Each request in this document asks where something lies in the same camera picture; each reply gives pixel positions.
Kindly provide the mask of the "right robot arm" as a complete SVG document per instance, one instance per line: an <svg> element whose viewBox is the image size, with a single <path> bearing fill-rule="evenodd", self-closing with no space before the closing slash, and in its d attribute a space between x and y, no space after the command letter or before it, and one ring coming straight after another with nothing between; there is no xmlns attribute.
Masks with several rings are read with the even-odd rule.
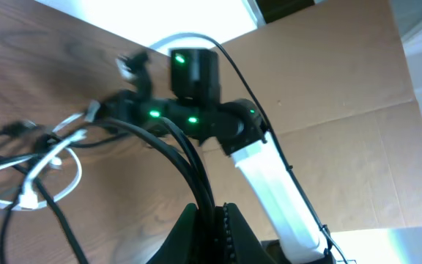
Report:
<svg viewBox="0 0 422 264"><path fill-rule="evenodd" d="M255 100L221 100L218 55L171 52L173 98L156 98L146 53L119 60L134 90L104 100L94 115L108 131L130 132L170 160L195 202L188 205L152 263L333 263L333 241L309 205L273 129ZM233 203L216 205L196 145L215 139L257 195L277 238L260 241Z"/></svg>

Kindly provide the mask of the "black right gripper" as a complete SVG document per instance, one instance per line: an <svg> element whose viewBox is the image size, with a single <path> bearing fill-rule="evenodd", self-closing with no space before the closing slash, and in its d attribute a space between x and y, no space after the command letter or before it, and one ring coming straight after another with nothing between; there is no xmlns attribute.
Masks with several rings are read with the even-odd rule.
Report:
<svg viewBox="0 0 422 264"><path fill-rule="evenodd" d="M172 116L172 110L177 110L175 100L141 99L137 92L123 89L100 102L97 120L120 120L143 128L155 136L165 136L169 132L158 122L161 117L169 119L178 128L182 128L182 122Z"/></svg>

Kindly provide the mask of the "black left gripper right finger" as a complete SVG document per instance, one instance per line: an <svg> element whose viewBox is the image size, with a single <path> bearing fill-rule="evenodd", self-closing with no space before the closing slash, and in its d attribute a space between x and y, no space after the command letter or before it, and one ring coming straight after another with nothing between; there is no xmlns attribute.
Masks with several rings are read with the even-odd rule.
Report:
<svg viewBox="0 0 422 264"><path fill-rule="evenodd" d="M234 203L215 208L214 236L214 263L275 263Z"/></svg>

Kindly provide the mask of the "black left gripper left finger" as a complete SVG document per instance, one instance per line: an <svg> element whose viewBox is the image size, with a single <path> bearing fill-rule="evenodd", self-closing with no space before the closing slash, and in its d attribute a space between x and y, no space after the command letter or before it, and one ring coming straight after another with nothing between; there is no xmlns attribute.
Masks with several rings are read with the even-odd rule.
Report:
<svg viewBox="0 0 422 264"><path fill-rule="evenodd" d="M199 263L203 231L197 206L187 204L165 241L147 264Z"/></svg>

